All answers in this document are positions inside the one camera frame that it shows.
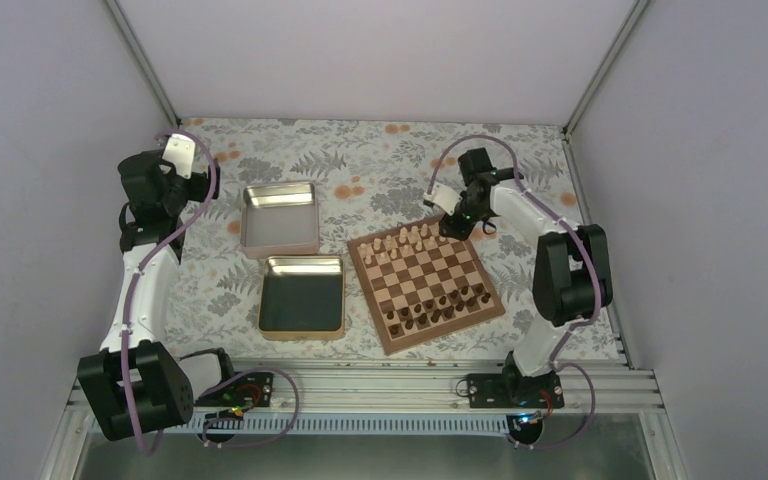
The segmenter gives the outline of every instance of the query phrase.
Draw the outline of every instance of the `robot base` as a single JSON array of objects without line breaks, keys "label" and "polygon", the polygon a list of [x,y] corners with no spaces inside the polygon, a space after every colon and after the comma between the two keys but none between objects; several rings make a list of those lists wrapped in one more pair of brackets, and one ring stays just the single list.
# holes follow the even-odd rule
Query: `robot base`
[{"label": "robot base", "polygon": [[549,395],[552,408],[563,408],[561,379],[555,372],[539,377],[511,378],[503,373],[470,373],[466,376],[469,407],[488,408],[547,408],[541,392]]}]

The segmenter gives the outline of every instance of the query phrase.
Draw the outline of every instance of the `metal floor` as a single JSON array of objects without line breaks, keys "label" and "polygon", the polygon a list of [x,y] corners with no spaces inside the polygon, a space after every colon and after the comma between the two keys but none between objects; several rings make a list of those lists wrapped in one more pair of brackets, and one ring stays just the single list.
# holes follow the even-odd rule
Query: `metal floor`
[{"label": "metal floor", "polygon": [[[564,438],[582,417],[547,421],[541,442]],[[653,478],[636,415],[599,415],[567,448],[514,450],[501,438],[472,436],[290,435],[256,450],[204,448],[191,434],[163,439],[144,458],[133,440],[108,442],[92,434],[77,478],[134,479],[523,479]]]}]

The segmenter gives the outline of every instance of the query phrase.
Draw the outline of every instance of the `metal frame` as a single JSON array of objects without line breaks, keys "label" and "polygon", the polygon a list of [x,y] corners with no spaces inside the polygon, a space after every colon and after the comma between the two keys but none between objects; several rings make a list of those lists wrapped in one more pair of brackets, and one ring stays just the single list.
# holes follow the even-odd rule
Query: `metal frame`
[{"label": "metal frame", "polygon": [[564,133],[572,134],[578,127],[581,118],[590,106],[590,102],[593,100],[599,87],[602,86],[605,77],[608,75],[611,67],[613,67],[614,62],[617,60],[617,57],[619,57],[623,47],[625,47],[634,28],[637,26],[643,13],[649,8],[651,3],[652,0],[637,0],[631,7],[620,30],[617,32],[617,36],[614,37],[614,41],[611,42],[611,46],[605,53],[602,62],[599,64],[599,68],[596,69],[596,73],[593,74],[593,78],[590,79],[590,83],[587,84],[587,88],[584,89],[584,93],[578,100],[578,104],[576,104],[573,109],[572,115],[570,115],[570,119],[564,127]]},{"label": "metal frame", "polygon": [[687,480],[667,414],[641,413],[640,425],[655,480]]},{"label": "metal frame", "polygon": [[94,424],[95,418],[89,409],[67,409],[63,412],[40,479],[71,480],[75,477],[87,433]]},{"label": "metal frame", "polygon": [[160,83],[160,79],[157,74],[154,73],[154,69],[149,62],[148,57],[140,45],[140,41],[137,39],[137,35],[134,33],[134,29],[131,28],[128,17],[125,16],[125,11],[122,10],[122,6],[119,5],[119,0],[102,0],[110,13],[111,20],[116,25],[116,29],[119,30],[119,34],[122,35],[122,40],[125,41],[125,46],[128,47],[128,51],[131,52],[131,56],[136,63],[137,68],[148,83],[149,90],[151,90],[154,100],[157,102],[157,106],[163,111],[163,115],[166,120],[169,121],[171,126],[177,126],[181,123],[181,118],[175,113],[175,107],[172,106],[172,102],[166,95],[166,91],[163,90],[163,85]]}]

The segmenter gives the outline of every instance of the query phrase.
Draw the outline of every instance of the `square metal tray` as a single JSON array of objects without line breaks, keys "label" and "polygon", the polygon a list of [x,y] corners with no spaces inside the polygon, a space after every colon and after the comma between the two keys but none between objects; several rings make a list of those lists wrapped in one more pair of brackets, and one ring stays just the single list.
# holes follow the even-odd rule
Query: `square metal tray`
[{"label": "square metal tray", "polygon": [[240,243],[248,258],[319,251],[319,211],[312,183],[248,186],[242,207]]},{"label": "square metal tray", "polygon": [[342,338],[345,289],[339,256],[269,257],[257,327],[267,340]]}]

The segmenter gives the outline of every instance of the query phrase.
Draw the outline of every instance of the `chessboard square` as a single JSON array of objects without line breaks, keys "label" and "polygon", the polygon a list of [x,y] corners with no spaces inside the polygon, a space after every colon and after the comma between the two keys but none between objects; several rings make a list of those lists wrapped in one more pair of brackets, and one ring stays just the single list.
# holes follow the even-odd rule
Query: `chessboard square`
[{"label": "chessboard square", "polygon": [[405,297],[402,295],[399,295],[398,297],[393,298],[393,310],[401,310],[408,306],[408,301],[405,300]]},{"label": "chessboard square", "polygon": [[416,292],[406,293],[405,301],[408,302],[408,305],[416,305],[417,303],[420,302],[419,294]]},{"label": "chessboard square", "polygon": [[399,283],[399,277],[395,273],[384,275],[384,283],[389,287]]},{"label": "chessboard square", "polygon": [[434,298],[434,294],[431,293],[431,289],[428,287],[420,288],[419,290],[416,291],[416,294],[419,295],[420,302],[426,302]]},{"label": "chessboard square", "polygon": [[392,311],[396,310],[395,305],[393,305],[393,300],[391,298],[389,298],[389,296],[386,299],[384,299],[384,300],[379,300],[378,301],[378,308],[381,309],[381,313],[383,313],[385,317],[387,315],[387,312],[392,312]]},{"label": "chessboard square", "polygon": [[455,258],[457,258],[458,261],[461,263],[466,263],[472,260],[472,255],[470,255],[469,252],[467,251],[463,251],[463,252],[458,252],[455,255]]},{"label": "chessboard square", "polygon": [[478,285],[484,284],[484,282],[481,281],[481,275],[478,272],[470,272],[466,274],[466,279],[469,281],[470,285]]},{"label": "chessboard square", "polygon": [[467,302],[466,309],[469,311],[469,313],[475,313],[481,310],[481,302],[478,299],[476,299],[475,303],[473,303],[472,306],[470,306],[469,302]]},{"label": "chessboard square", "polygon": [[446,289],[443,288],[443,285],[440,283],[429,285],[428,288],[431,289],[431,294],[434,295],[435,297],[442,297],[443,295],[446,294]]},{"label": "chessboard square", "polygon": [[384,277],[373,278],[370,282],[372,290],[379,291],[387,288],[387,283],[384,281]]}]

